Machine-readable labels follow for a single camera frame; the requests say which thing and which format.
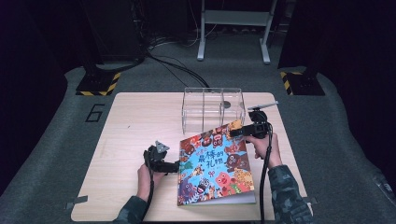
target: wooden table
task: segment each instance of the wooden table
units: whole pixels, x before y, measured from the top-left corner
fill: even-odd
[[[275,101],[271,93],[244,92],[245,106]],[[143,164],[143,152],[158,140],[170,147],[165,161],[178,160],[179,141],[193,136],[182,133],[183,92],[122,92],[114,100],[105,127],[78,197],[88,201],[74,206],[74,221],[113,220],[128,199],[137,192],[137,169]],[[264,108],[268,122],[278,134],[282,161],[294,174],[303,197],[306,196],[288,136],[276,105]],[[145,221],[237,221],[260,220],[259,188],[262,160],[254,159],[254,148],[247,144],[256,203],[177,207],[177,174],[166,176],[154,192]],[[268,178],[265,180],[265,219],[274,220]]]

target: white metal frame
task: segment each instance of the white metal frame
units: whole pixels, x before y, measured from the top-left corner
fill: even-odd
[[[269,64],[270,56],[267,48],[268,35],[274,17],[277,0],[272,1],[269,12],[252,11],[225,11],[225,10],[205,10],[205,0],[202,0],[201,10],[201,40],[198,48],[198,61],[204,60],[205,54],[205,25],[206,24],[235,24],[265,26],[264,35],[260,38],[262,48],[262,59],[265,64]]]

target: wrist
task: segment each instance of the wrist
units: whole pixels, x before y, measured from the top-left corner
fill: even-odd
[[[139,197],[143,201],[147,202],[149,200],[149,194],[147,192],[137,191],[136,197]]]
[[[271,168],[279,166],[279,165],[283,165],[282,160],[280,158],[276,159],[276,160],[269,160],[268,169],[271,169]]]

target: human arm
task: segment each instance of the human arm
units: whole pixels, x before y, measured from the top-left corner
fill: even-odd
[[[263,139],[247,136],[246,140],[254,145],[256,149],[255,158],[264,159],[269,145],[268,134]],[[276,223],[313,223],[311,211],[300,195],[293,174],[289,167],[282,163],[276,133],[273,133],[271,145],[268,177]]]
[[[154,189],[158,187],[165,173],[153,174]],[[150,191],[149,168],[142,164],[137,170],[138,183],[137,193],[132,196],[128,202],[121,208],[119,215],[113,220],[113,223],[140,223],[148,206]]]

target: black cable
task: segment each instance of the black cable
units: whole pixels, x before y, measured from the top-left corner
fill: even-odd
[[[180,60],[176,59],[176,58],[172,58],[172,57],[168,57],[168,56],[162,56],[162,55],[152,55],[151,56],[155,56],[155,57],[160,57],[160,58],[168,58],[168,59],[173,59],[175,61],[177,61],[178,63],[180,63],[181,65],[183,65],[185,68],[187,68],[186,64],[182,63]]]
[[[152,57],[151,59],[153,59],[154,61],[156,61],[156,62],[160,63],[162,66],[164,66],[175,78],[177,78],[181,83],[183,83],[184,86],[188,87],[188,85],[187,85],[186,83],[184,83],[179,77],[177,77],[176,74],[173,73],[173,72],[164,64],[164,61],[159,60],[159,59],[154,58],[154,57]]]
[[[147,206],[146,206],[145,213],[143,213],[142,221],[143,221],[143,219],[145,218],[146,213],[147,213],[148,210],[149,210],[149,206],[150,206],[151,200],[152,200],[152,195],[153,195],[153,193],[154,193],[154,177],[153,177],[153,173],[154,173],[154,172],[151,170],[151,167],[149,166],[149,162],[145,162],[145,164],[148,166],[148,172],[149,172],[149,179],[150,179],[150,181],[149,181],[148,204],[147,204]]]
[[[157,39],[156,33],[154,33],[155,36],[148,42],[148,49],[149,50],[154,50],[157,46],[160,46],[162,44],[170,44],[170,43],[178,43],[181,42],[181,40],[176,39],[172,36],[166,36],[166,35],[161,35],[160,39]]]
[[[174,64],[174,63],[169,63],[169,62],[167,62],[167,61],[164,61],[164,60],[161,60],[161,59],[158,59],[158,58],[152,56],[149,52],[147,53],[147,57],[149,57],[150,59],[153,59],[154,61],[156,61],[156,62],[158,62],[158,63],[167,64],[167,65],[172,66],[172,67],[174,67],[174,68],[176,68],[176,69],[179,69],[179,70],[181,70],[181,71],[183,71],[183,72],[186,72],[186,73],[190,74],[195,80],[197,80],[197,81],[200,83],[200,85],[201,85],[202,87],[210,88],[209,85],[207,84],[207,82],[206,82],[202,77],[200,77],[198,74],[192,72],[192,71],[191,71],[190,69],[188,69],[183,63],[181,63],[181,64],[183,64],[183,66],[180,66],[180,65]]]
[[[265,220],[264,215],[264,182],[265,182],[265,175],[267,173],[268,163],[270,160],[270,154],[272,149],[272,136],[273,136],[273,128],[271,123],[267,122],[267,129],[268,129],[268,148],[265,153],[264,165],[262,167],[262,179],[260,181],[260,215],[262,218],[262,224]]]

